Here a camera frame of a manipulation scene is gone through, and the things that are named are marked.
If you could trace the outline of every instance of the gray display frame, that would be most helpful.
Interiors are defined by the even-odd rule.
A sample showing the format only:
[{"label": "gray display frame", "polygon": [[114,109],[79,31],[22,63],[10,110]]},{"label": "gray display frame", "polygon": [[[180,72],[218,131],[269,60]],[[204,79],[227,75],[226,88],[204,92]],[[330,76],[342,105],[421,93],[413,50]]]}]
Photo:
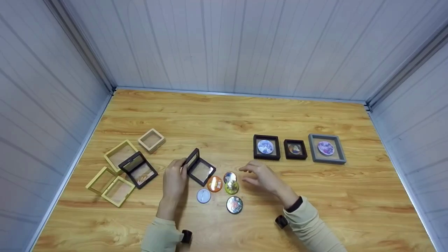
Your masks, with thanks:
[{"label": "gray display frame", "polygon": [[[333,140],[336,143],[336,149],[339,154],[338,159],[327,159],[327,158],[319,158],[316,157],[316,150],[313,146],[313,139],[322,139],[322,140]],[[344,150],[342,149],[342,145],[340,143],[339,137],[337,135],[321,135],[321,134],[309,134],[308,140],[310,142],[310,149],[311,149],[311,156],[313,157],[314,162],[321,162],[321,163],[329,163],[329,164],[339,164],[343,165],[347,162],[347,159],[345,158]]]}]

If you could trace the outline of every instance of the wooden display frame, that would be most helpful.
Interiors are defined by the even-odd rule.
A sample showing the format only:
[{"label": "wooden display frame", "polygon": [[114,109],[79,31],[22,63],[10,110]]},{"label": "wooden display frame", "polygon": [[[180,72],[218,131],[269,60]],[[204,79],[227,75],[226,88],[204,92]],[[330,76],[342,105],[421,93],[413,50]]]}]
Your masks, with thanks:
[{"label": "wooden display frame", "polygon": [[123,171],[119,168],[116,167],[113,162],[110,160],[110,156],[113,156],[114,154],[118,153],[125,145],[129,145],[135,152],[138,152],[138,149],[128,140],[124,140],[123,142],[121,142],[119,145],[115,146],[112,150],[106,152],[106,154],[104,154],[104,158],[106,159],[106,161],[110,164],[110,166],[112,167],[113,171],[117,174],[120,175],[123,173]]},{"label": "wooden display frame", "polygon": [[[106,172],[109,172],[112,176],[115,177],[115,179],[113,181],[110,182],[110,184],[106,187],[106,189],[104,190],[104,192],[100,192],[96,189],[93,188],[93,185],[98,181],[98,179]],[[127,185],[129,185],[131,187],[131,189],[129,190],[129,192],[126,194],[126,196],[123,198],[123,200],[121,200],[120,202],[115,202],[114,200],[112,200],[111,198],[107,197],[107,193],[111,190],[111,188],[118,182],[123,182]],[[86,185],[86,189],[89,191],[94,192],[95,194],[101,196],[102,198],[104,198],[105,200],[109,201],[110,203],[114,204],[116,207],[121,207],[121,205],[128,199],[129,195],[134,191],[135,189],[135,185],[132,184],[131,182],[125,180],[124,178],[118,176],[116,173],[114,173],[113,171],[111,171],[108,167],[103,167],[94,177],[92,180],[90,180],[90,182]]]},{"label": "wooden display frame", "polygon": [[[144,143],[144,139],[146,139],[146,137],[151,134],[151,133],[155,133],[156,135],[158,135],[160,137],[160,140],[157,141],[155,144],[153,144],[152,146],[147,146]],[[155,152],[160,146],[162,146],[162,144],[164,144],[166,142],[165,137],[160,134],[158,131],[156,131],[155,129],[150,129],[148,132],[146,132],[143,136],[141,136],[138,139],[138,143],[140,145],[142,145],[150,154],[152,154],[153,152]]]},{"label": "wooden display frame", "polygon": [[[109,192],[109,190],[111,190],[112,187],[115,185],[115,183],[117,183],[118,181],[121,181],[121,182],[129,185],[131,187],[131,189],[129,190],[128,194],[126,194],[126,196],[120,202],[115,202],[111,198],[107,197],[106,195]],[[118,176],[107,187],[107,189],[104,191],[104,193],[101,195],[101,197],[103,197],[105,200],[109,201],[110,203],[114,204],[116,207],[121,207],[121,205],[128,199],[129,195],[131,195],[131,193],[134,191],[134,189],[135,189],[135,185],[134,184],[132,184],[131,182],[129,182],[129,181],[125,180],[124,178]]]},{"label": "wooden display frame", "polygon": [[109,172],[110,174],[112,174],[112,176],[116,177],[116,174],[114,172],[112,172],[108,167],[105,166],[93,177],[92,180],[90,180],[90,182],[86,185],[86,189],[94,192],[95,194],[97,194],[99,196],[101,196],[103,194],[103,192],[95,190],[92,187],[105,172]]}]

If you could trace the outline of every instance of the right hand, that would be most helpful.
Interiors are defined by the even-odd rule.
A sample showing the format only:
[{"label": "right hand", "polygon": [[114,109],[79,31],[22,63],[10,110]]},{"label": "right hand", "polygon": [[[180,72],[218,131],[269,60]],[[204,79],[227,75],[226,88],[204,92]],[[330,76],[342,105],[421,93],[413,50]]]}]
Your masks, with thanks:
[{"label": "right hand", "polygon": [[243,181],[261,187],[277,196],[285,208],[292,206],[299,196],[281,180],[274,171],[263,163],[252,160],[239,169],[240,171],[254,173],[256,178],[243,177]]}]

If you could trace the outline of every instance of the round badge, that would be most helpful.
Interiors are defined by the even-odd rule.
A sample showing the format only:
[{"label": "round badge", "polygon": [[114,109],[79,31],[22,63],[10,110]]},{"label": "round badge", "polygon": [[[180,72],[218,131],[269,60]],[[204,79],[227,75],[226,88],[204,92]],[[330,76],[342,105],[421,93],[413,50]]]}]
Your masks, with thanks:
[{"label": "round badge", "polygon": [[292,154],[295,154],[295,155],[300,154],[300,145],[290,144],[288,148],[289,148],[289,152],[291,152]]},{"label": "round badge", "polygon": [[230,180],[225,184],[225,191],[228,194],[235,194],[240,189],[240,186],[238,185],[238,182],[236,180]]},{"label": "round badge", "polygon": [[327,141],[321,141],[317,144],[317,149],[319,149],[319,152],[326,155],[331,156],[335,153],[335,148],[333,145]]},{"label": "round badge", "polygon": [[198,201],[202,204],[207,203],[208,201],[210,201],[211,198],[211,193],[209,190],[202,188],[201,190],[198,191],[198,193],[196,194],[196,198],[198,199]]},{"label": "round badge", "polygon": [[223,181],[218,176],[213,176],[208,179],[207,188],[212,192],[220,191],[223,188]]},{"label": "round badge", "polygon": [[269,140],[260,140],[257,144],[258,150],[263,154],[271,154],[274,151],[274,145]]},{"label": "round badge", "polygon": [[227,184],[230,180],[236,180],[237,176],[233,172],[226,172],[224,174],[224,183]]},{"label": "round badge", "polygon": [[243,210],[243,201],[236,196],[232,196],[227,200],[227,210],[230,213],[237,214]]}]

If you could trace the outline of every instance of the wooden table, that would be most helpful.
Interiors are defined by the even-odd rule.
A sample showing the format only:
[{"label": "wooden table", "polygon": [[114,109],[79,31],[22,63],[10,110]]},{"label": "wooden table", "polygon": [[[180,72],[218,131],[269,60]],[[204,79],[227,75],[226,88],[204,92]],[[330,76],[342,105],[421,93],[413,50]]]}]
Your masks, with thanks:
[{"label": "wooden table", "polygon": [[[150,128],[167,139],[151,155],[137,143]],[[347,163],[286,160],[283,140],[302,139],[309,148],[309,133],[338,135]],[[362,105],[130,90],[113,96],[34,250],[140,251],[162,197],[165,166],[198,147],[216,175],[233,171],[241,178],[237,169],[253,158],[254,134],[279,136],[280,161],[264,162],[308,197],[348,251],[434,250]],[[117,208],[84,186],[107,165],[103,154],[124,139],[160,176]],[[274,224],[282,207],[273,196],[241,184],[236,195],[244,208],[232,215],[225,190],[200,204],[199,189],[189,179],[177,218],[193,241],[181,251],[304,251],[290,231]]]}]

